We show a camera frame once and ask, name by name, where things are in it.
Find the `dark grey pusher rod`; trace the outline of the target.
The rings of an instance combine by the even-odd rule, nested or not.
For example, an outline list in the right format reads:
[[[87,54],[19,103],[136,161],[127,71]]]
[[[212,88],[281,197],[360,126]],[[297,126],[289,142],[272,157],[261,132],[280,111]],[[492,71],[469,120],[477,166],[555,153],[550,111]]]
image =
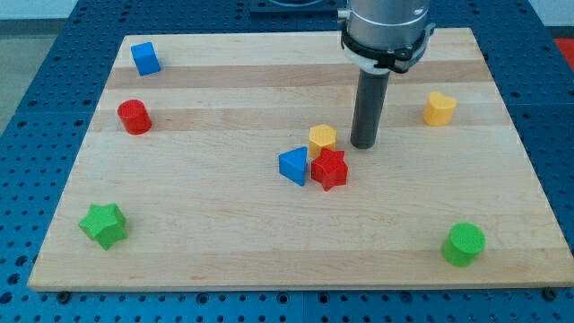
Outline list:
[[[351,144],[369,149],[376,142],[389,73],[360,72],[352,119]]]

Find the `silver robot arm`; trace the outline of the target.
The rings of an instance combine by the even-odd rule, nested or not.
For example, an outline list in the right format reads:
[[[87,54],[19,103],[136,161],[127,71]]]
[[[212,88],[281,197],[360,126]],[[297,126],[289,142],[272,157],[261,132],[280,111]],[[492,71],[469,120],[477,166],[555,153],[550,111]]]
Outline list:
[[[348,0],[338,10],[341,47],[360,68],[351,143],[369,149],[392,72],[407,73],[425,53],[435,25],[427,22],[429,0]]]

